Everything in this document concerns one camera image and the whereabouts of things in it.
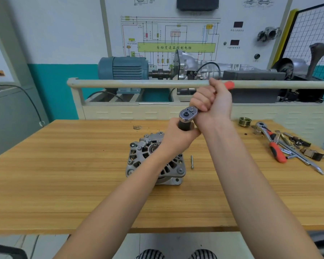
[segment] person's right hand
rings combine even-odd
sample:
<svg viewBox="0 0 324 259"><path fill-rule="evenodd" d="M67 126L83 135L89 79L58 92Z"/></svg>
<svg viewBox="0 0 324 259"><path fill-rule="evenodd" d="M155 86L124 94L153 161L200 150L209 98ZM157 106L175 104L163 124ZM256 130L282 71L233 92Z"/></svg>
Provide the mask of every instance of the person's right hand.
<svg viewBox="0 0 324 259"><path fill-rule="evenodd" d="M209 84L209 86L198 88L190 100L190 106L195 106L201 111L194 120L201 132L218 122L230 121L232 98L226 86L232 89L234 83L224 84L211 78Z"/></svg>

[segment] yellow component symbol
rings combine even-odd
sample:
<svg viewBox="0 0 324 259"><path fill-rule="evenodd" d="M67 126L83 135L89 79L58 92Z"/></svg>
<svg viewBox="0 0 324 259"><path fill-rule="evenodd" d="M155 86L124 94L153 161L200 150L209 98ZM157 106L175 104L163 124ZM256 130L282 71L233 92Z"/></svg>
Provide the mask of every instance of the yellow component symbol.
<svg viewBox="0 0 324 259"><path fill-rule="evenodd" d="M175 52L176 49L191 53L213 53L216 43L138 43L139 52Z"/></svg>

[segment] digital display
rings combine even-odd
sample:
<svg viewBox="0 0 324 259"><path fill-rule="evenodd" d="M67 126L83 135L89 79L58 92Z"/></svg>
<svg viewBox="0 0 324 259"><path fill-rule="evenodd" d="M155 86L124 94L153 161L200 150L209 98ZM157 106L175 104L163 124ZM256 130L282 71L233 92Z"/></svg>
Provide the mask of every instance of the digital display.
<svg viewBox="0 0 324 259"><path fill-rule="evenodd" d="M240 40L230 40L230 45L239 45Z"/></svg>
<svg viewBox="0 0 324 259"><path fill-rule="evenodd" d="M244 22L234 22L234 28L242 28Z"/></svg>

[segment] hand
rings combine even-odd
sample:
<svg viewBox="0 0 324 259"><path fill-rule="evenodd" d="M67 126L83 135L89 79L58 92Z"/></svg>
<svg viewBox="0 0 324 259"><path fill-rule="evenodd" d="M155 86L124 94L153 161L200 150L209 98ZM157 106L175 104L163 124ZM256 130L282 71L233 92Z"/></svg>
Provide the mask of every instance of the hand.
<svg viewBox="0 0 324 259"><path fill-rule="evenodd" d="M194 123L191 124L190 131L183 131L177 127L178 118L171 118L167 130L164 133L163 140L158 147L159 150L168 155L171 160L178 154L182 154L201 133L199 129L194 128Z"/></svg>
<svg viewBox="0 0 324 259"><path fill-rule="evenodd" d="M195 106L202 112L195 118L195 124L203 132L207 127L213 127L216 123L230 121L232 98L229 89L234 87L233 82L225 84L211 78L209 86L200 87L193 95L190 106Z"/></svg>

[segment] wooden table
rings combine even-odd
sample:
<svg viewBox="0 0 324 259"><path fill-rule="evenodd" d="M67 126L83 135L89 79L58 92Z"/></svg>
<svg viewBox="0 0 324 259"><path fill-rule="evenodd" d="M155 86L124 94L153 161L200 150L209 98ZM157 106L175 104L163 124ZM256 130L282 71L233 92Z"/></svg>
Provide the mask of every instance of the wooden table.
<svg viewBox="0 0 324 259"><path fill-rule="evenodd" d="M271 130L285 130L265 122ZM167 124L57 120L5 152L0 156L0 234L72 233L125 180L129 144ZM135 125L142 129L134 130ZM304 228L324 230L324 176L296 158L278 163L266 138L254 135L252 128L237 126L237 131ZM130 232L238 230L203 136L184 158L183 183L156 186ZM324 160L319 165L324 170Z"/></svg>

